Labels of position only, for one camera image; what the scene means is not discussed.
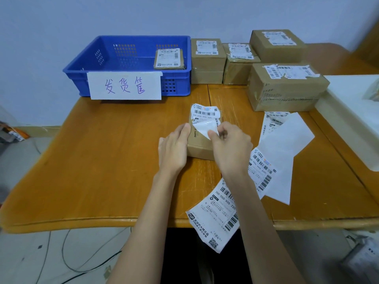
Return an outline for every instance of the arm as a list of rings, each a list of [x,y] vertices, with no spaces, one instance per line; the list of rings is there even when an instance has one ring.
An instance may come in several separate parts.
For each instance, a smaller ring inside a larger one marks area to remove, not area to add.
[[[305,283],[284,248],[248,175],[250,137],[237,126],[224,122],[218,127],[221,139],[208,131],[222,176],[233,194],[243,244],[253,283]]]
[[[187,161],[189,124],[159,139],[159,172],[107,284],[160,283],[174,184]]]

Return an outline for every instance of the hand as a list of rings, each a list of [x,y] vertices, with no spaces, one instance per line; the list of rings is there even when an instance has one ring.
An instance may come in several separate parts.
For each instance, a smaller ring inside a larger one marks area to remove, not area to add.
[[[222,176],[236,178],[248,176],[250,153],[253,149],[251,138],[236,125],[225,121],[217,128],[220,138],[209,130],[208,136],[213,144],[213,154]]]
[[[158,154],[161,171],[178,175],[187,162],[188,136],[190,124],[181,124],[166,138],[159,138]]]

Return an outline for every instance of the qr code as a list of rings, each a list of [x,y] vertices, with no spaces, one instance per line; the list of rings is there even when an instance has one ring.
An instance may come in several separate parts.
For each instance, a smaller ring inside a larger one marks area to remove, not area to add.
[[[211,240],[209,240],[209,244],[211,244],[211,246],[216,249],[217,246],[218,246],[218,243],[212,238]]]

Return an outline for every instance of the floor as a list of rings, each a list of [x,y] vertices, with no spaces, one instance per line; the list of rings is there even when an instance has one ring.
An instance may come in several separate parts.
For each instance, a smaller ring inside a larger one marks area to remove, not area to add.
[[[11,144],[1,154],[0,203],[38,160],[40,152],[48,147],[50,141],[51,138],[46,137],[30,138]],[[352,283],[338,267],[353,247],[345,231],[328,229],[278,233],[308,283]],[[129,228],[87,228],[29,234],[1,232],[0,283],[35,284],[38,281],[39,284],[61,284],[81,274],[68,267],[77,271],[97,267],[122,248],[129,234]],[[105,283],[117,257],[69,283]]]

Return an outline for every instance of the cardboard box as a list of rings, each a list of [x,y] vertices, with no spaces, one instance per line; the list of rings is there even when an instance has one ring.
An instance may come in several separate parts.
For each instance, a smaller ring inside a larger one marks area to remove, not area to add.
[[[191,70],[191,84],[222,84],[224,71]]]
[[[273,45],[263,32],[283,32],[296,45]],[[254,30],[250,45],[263,63],[299,63],[304,60],[307,45],[290,30]]]
[[[254,63],[260,62],[257,53],[249,45],[254,59],[231,58],[229,44],[222,44],[227,56],[223,84],[225,85],[247,85],[250,71]]]
[[[187,155],[190,157],[207,159],[214,161],[213,146],[211,140],[207,139],[204,135],[199,133],[197,129],[192,125],[191,116],[189,117],[189,124],[191,125],[191,133],[188,137]]]
[[[329,81],[322,75],[306,79],[271,79],[264,68],[269,64],[253,64],[248,84],[248,97],[256,112],[264,111],[309,111],[314,108]]]
[[[180,66],[177,67],[161,67],[157,66],[157,57],[158,57],[158,50],[155,52],[155,60],[154,60],[154,70],[184,70],[184,58],[183,58],[183,50],[180,49]]]
[[[197,55],[197,45],[196,41],[216,41],[217,42],[217,51],[218,55]],[[192,70],[196,69],[197,71],[224,71],[226,54],[224,47],[220,39],[191,39],[191,60],[192,60]]]

